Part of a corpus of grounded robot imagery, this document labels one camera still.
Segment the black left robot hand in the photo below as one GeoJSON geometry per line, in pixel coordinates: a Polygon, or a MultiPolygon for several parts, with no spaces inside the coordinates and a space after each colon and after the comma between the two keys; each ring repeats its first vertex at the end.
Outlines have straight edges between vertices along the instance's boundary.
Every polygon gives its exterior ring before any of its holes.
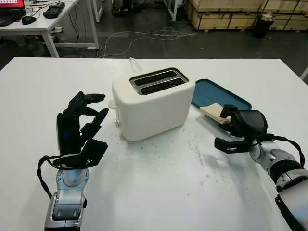
{"type": "Polygon", "coordinates": [[[96,111],[89,104],[99,103],[105,99],[104,94],[84,94],[78,92],[68,103],[68,107],[58,113],[56,119],[58,147],[60,155],[78,154],[88,139],[92,139],[101,129],[101,123],[109,109],[96,111]],[[93,117],[93,121],[80,126],[81,115],[93,117]]]}

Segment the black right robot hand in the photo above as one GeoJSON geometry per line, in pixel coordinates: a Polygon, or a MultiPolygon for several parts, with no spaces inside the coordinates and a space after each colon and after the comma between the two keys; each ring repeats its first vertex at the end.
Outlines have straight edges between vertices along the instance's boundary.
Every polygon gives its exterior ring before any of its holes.
{"type": "Polygon", "coordinates": [[[220,113],[220,117],[230,117],[229,123],[220,126],[232,136],[253,141],[267,133],[266,118],[258,110],[239,110],[234,105],[226,104],[220,113]]]}

